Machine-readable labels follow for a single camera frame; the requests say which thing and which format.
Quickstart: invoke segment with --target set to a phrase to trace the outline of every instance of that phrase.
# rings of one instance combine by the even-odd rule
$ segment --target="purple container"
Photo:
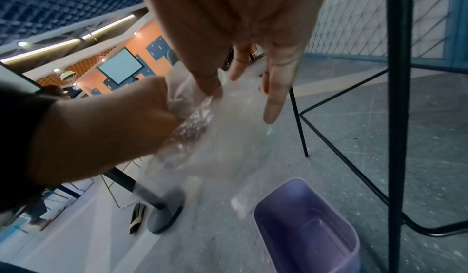
[[[357,273],[356,230],[304,180],[294,178],[254,212],[278,273]]]

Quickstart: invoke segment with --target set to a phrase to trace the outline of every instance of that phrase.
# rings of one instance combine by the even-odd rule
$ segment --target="linear light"
[[[62,43],[50,45],[50,46],[40,48],[40,49],[37,49],[37,50],[33,50],[33,51],[26,52],[26,53],[18,54],[18,55],[15,55],[15,56],[11,56],[11,57],[8,57],[8,58],[4,58],[4,59],[2,59],[0,61],[2,63],[9,63],[9,62],[12,62],[12,61],[15,61],[15,60],[19,60],[19,59],[29,57],[29,56],[34,55],[34,54],[39,54],[39,53],[42,53],[42,52],[46,52],[46,51],[49,51],[49,50],[57,49],[57,48],[60,48],[60,47],[63,47],[63,46],[67,46],[67,45],[75,44],[75,43],[79,43],[79,42],[81,42],[79,39],[68,40],[68,41],[65,41],[65,42],[62,42]]]
[[[122,23],[122,22],[124,22],[124,21],[127,21],[127,20],[129,20],[129,19],[131,19],[131,18],[133,18],[133,17],[135,17],[135,15],[130,14],[130,15],[127,16],[127,17],[124,17],[124,18],[122,18],[122,19],[119,19],[119,20],[117,20],[116,22],[112,22],[111,24],[108,24],[108,25],[106,25],[106,26],[104,26],[104,27],[101,27],[100,29],[97,29],[97,30],[91,32],[90,34],[84,35],[82,38],[83,38],[84,40],[89,39],[89,38],[91,38],[92,36],[94,36],[94,35],[96,35],[96,34],[99,34],[99,33],[102,33],[103,31],[108,30],[108,29],[110,29],[111,27],[114,27],[114,26],[116,26],[116,25],[118,25],[118,24],[120,24],[120,23]]]

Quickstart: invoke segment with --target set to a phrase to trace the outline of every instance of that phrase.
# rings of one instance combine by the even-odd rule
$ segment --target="black sleeve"
[[[29,146],[34,131],[49,107],[50,97],[24,93],[0,83],[1,171],[0,213],[36,199],[44,187],[26,175]]]

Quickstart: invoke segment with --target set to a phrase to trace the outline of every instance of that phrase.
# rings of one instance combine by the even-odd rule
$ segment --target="blue ceiling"
[[[0,0],[0,46],[142,2],[142,0]]]

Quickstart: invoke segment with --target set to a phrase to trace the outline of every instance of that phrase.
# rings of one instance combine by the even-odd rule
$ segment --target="black shoe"
[[[132,221],[130,222],[130,235],[138,231],[138,228],[141,226],[145,208],[146,205],[143,203],[137,203],[133,208]]]

